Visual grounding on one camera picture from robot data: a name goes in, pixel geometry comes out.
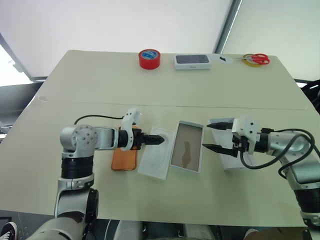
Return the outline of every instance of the tabletop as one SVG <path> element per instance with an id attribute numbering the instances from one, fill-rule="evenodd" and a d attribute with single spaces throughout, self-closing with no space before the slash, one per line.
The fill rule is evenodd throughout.
<path id="1" fill-rule="evenodd" d="M 302 128 L 320 140 L 319 115 L 276 57 L 253 68 L 236 60 L 211 70 L 175 71 L 172 54 L 144 70 L 137 53 L 69 51 L 0 144 L 0 209 L 53 214 L 61 174 L 60 131 L 88 114 L 122 116 L 138 107 L 139 127 L 176 131 L 180 120 L 247 114 L 260 127 Z M 118 127 L 114 119 L 80 123 Z M 204 142 L 212 143 L 206 128 Z M 139 166 L 144 147 L 138 151 Z M 303 226 L 294 192 L 277 174 L 226 172 L 218 155 L 203 149 L 200 174 L 169 167 L 165 181 L 132 171 L 112 171 L 113 151 L 94 155 L 99 218 L 232 226 Z M 255 153 L 258 164 L 272 157 Z"/>
<path id="2" fill-rule="evenodd" d="M 175 70 L 162 54 L 153 70 L 137 53 L 68 51 L 37 96 L 48 101 L 153 106 L 307 109 L 314 107 L 275 56 L 262 67 L 213 61 L 212 69 Z"/>
<path id="3" fill-rule="evenodd" d="M 35 98 L 0 145 L 0 209 L 52 214 L 61 173 L 59 134 L 84 113 L 121 116 L 134 105 L 43 101 Z M 219 107 L 139 106 L 138 125 L 177 130 L 180 120 L 206 124 L 208 119 L 248 114 L 260 127 L 303 128 L 320 140 L 319 116 L 310 110 Z M 88 118 L 92 126 L 120 125 L 119 120 Z M 204 142 L 212 143 L 209 128 Z M 144 148 L 138 152 L 139 166 Z M 200 174 L 169 167 L 167 180 L 132 171 L 112 171 L 113 151 L 94 155 L 94 187 L 99 190 L 99 218 L 232 226 L 303 226 L 300 208 L 277 163 L 261 170 L 225 172 L 218 155 L 203 149 Z M 259 164 L 272 157 L 255 153 Z"/>

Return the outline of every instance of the tape roll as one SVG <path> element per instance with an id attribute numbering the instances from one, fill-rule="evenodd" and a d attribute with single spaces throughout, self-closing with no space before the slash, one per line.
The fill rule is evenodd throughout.
<path id="1" fill-rule="evenodd" d="M 139 52 L 139 64 L 144 69 L 156 69 L 160 65 L 160 52 L 155 49 L 145 49 Z"/>
<path id="2" fill-rule="evenodd" d="M 252 56 L 253 56 L 252 53 L 248 53 L 248 54 L 243 55 L 243 58 L 250 58 Z M 256 62 L 252 61 L 251 59 L 242 59 L 242 62 L 244 62 L 246 65 L 248 65 L 250 67 L 254 67 L 254 68 L 262 66 L 261 64 L 256 63 Z"/>

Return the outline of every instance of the sneaker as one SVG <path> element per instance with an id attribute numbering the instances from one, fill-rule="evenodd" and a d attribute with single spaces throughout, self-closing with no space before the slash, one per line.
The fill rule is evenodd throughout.
<path id="1" fill-rule="evenodd" d="M 247 237 L 249 234 L 254 233 L 254 232 L 259 232 L 259 231 L 258 231 L 257 229 L 254 229 L 254 228 L 248 229 L 248 231 L 246 231 L 246 233 L 245 233 L 245 235 L 244 235 L 243 240 L 245 240 L 246 237 Z"/>
<path id="2" fill-rule="evenodd" d="M 18 227 L 13 221 L 6 223 L 1 231 L 0 240 L 17 240 Z"/>

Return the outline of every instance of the red tape roll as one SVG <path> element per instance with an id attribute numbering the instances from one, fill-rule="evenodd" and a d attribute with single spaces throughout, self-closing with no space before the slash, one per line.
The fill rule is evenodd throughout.
<path id="1" fill-rule="evenodd" d="M 145 49 L 139 52 L 139 63 L 144 69 L 156 69 L 160 65 L 160 52 L 155 49 Z"/>

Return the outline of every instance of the person's foot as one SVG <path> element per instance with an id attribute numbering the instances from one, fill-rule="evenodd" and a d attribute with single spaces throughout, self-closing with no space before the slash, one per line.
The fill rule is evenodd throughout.
<path id="1" fill-rule="evenodd" d="M 0 240 L 17 240 L 18 227 L 13 221 L 6 223 L 1 231 Z"/>
<path id="2" fill-rule="evenodd" d="M 250 228 L 248 229 L 248 231 L 246 231 L 245 235 L 244 235 L 244 238 L 243 240 L 246 239 L 246 237 L 249 235 L 249 234 L 252 234 L 252 233 L 255 233 L 255 232 L 259 232 L 257 229 L 253 229 L 253 228 Z"/>

